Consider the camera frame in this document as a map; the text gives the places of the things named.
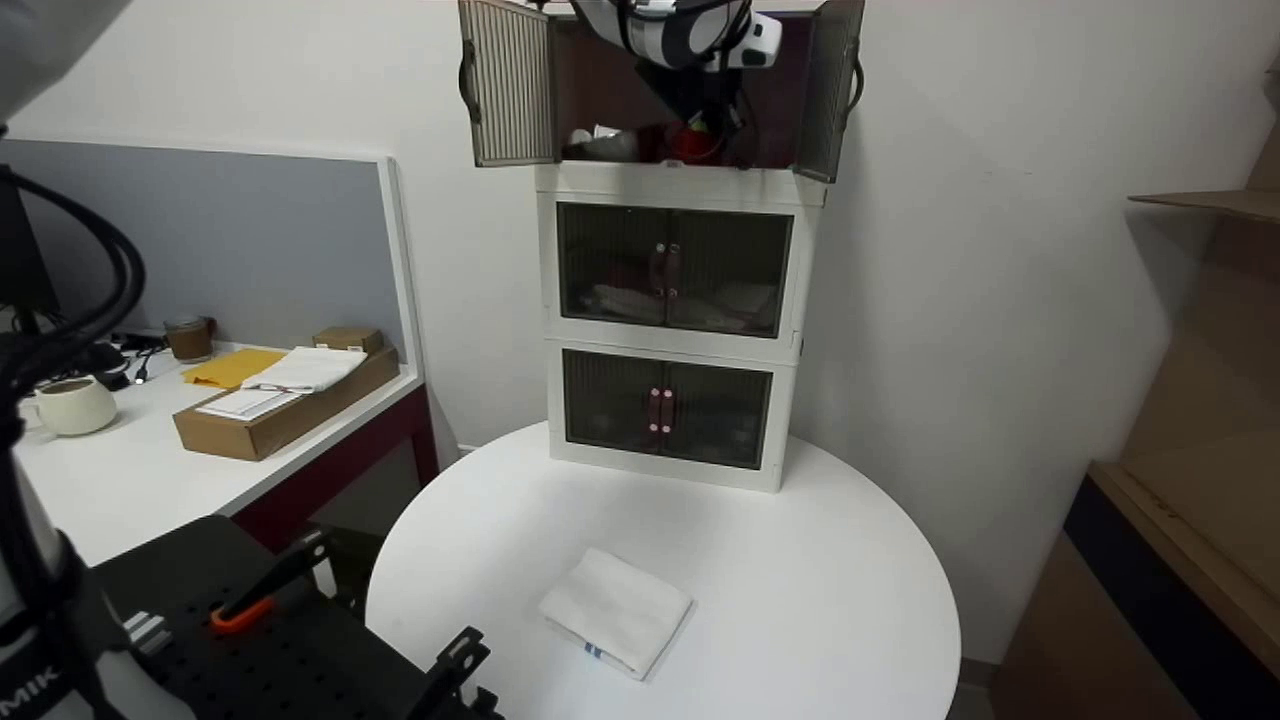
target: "white wall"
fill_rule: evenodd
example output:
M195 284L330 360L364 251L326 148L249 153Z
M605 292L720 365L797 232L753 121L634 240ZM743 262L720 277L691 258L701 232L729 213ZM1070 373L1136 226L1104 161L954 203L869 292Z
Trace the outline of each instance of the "white wall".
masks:
M797 424L923 526L1001 659L1090 458L1121 446L1200 226L1267 130L1273 0L872 0ZM40 137L389 148L428 380L462 446L539 406L528 171L473 171L446 0L136 0Z

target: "tabletop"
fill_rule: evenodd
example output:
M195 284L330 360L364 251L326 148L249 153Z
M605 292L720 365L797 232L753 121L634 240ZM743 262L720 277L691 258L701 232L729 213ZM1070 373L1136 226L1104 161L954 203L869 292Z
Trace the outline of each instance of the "tabletop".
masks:
M691 596L648 682L593 659L539 596L605 548ZM465 624L475 684L512 720L950 715L962 619L950 576L869 476L803 440L782 494L548 458L548 424L475 448L395 519L369 628L428 667Z
M97 435L53 435L29 427L12 448L15 469L34 479L46 512L72 537L84 565L125 558L201 515L233 515L269 497L307 461L389 412L420 387L414 370L382 385L342 417L273 451L269 461L230 461L190 451L171 412L191 410L211 387L179 377L168 351L154 360L154 385L111 394L122 421Z

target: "white cabinet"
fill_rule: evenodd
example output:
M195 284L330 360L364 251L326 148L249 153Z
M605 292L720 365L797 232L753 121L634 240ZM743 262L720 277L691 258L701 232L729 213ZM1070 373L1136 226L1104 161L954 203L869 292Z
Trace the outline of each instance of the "white cabinet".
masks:
M482 168L539 187L554 451L782 490L824 186L857 101L859 0L790 14L737 168L568 161L587 124L678 124L573 16L462 0L462 95Z
M539 232L554 451L782 490L822 202L794 171L559 163Z

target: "cardboard box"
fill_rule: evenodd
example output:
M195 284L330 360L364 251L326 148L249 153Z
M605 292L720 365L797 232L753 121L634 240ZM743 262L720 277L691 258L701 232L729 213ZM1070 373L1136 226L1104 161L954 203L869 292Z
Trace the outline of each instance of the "cardboard box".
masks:
M402 355L382 340L382 332L364 332L358 345L360 348L369 345L376 351L354 377L346 377L330 394L302 396L269 417L258 417L258 421L204 417L201 410L221 396L176 412L171 424L185 448L211 451L211 458L266 461L283 446L302 440L304 432L354 410L360 396L376 394L402 373Z
M326 348L364 348L364 351L372 355L372 351L386 351L386 348L389 348L389 337L376 332L376 327L330 327L330 332L314 337L314 345L326 345Z

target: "cubicle partition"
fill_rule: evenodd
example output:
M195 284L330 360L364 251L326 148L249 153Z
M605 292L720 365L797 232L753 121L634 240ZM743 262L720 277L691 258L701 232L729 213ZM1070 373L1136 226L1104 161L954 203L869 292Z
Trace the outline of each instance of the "cubicle partition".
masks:
M415 365L391 163L386 156L288 156L5 141L0 163L49 186L130 232L148 292L130 327L216 318L249 345L298 345L330 324L386 327ZM40 202L34 230L62 313L109 292L109 264Z

